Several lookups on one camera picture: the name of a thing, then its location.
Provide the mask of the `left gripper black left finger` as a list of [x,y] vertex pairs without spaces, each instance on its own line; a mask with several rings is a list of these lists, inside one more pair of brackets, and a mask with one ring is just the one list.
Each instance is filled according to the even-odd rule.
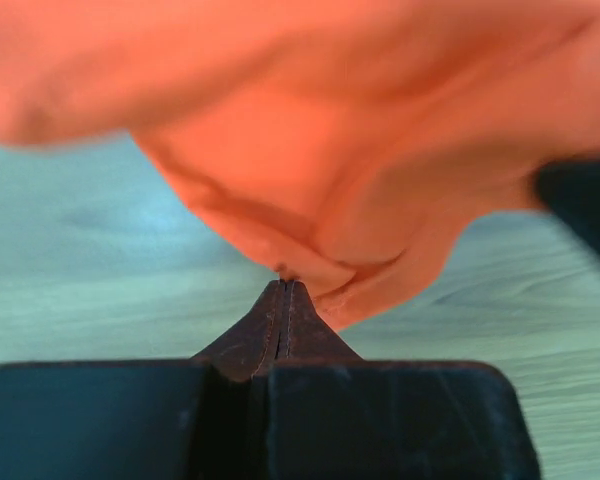
[[285,285],[184,359],[0,364],[0,479],[251,479]]

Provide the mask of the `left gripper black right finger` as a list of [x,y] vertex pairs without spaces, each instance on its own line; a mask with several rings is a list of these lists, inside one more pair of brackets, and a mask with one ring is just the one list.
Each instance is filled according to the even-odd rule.
[[366,361],[281,283],[268,374],[271,479],[538,479],[514,387],[475,361]]

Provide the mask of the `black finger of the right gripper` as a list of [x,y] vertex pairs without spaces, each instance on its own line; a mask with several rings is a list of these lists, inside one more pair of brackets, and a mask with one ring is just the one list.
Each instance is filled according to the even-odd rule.
[[540,167],[533,190],[600,257],[600,153],[554,160]]

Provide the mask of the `orange polo shirt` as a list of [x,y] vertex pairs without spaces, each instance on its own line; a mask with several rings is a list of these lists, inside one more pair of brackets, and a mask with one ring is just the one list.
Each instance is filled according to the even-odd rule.
[[118,130],[344,328],[600,152],[600,1],[0,1],[0,144]]

